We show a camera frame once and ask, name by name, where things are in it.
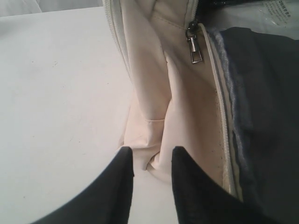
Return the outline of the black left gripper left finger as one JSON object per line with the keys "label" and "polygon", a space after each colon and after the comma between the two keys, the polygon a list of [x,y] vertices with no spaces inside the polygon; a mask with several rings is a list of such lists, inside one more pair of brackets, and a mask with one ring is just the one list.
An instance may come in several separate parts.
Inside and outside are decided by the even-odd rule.
{"label": "black left gripper left finger", "polygon": [[126,224],[133,194],[133,154],[122,147],[105,170],[79,195],[37,224]]}

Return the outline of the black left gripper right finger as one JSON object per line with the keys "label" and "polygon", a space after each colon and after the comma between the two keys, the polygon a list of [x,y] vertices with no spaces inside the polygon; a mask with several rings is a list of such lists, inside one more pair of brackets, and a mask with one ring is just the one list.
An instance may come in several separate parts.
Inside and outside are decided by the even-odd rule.
{"label": "black left gripper right finger", "polygon": [[172,151],[171,180],[179,223],[257,223],[257,214],[215,183],[184,147]]}

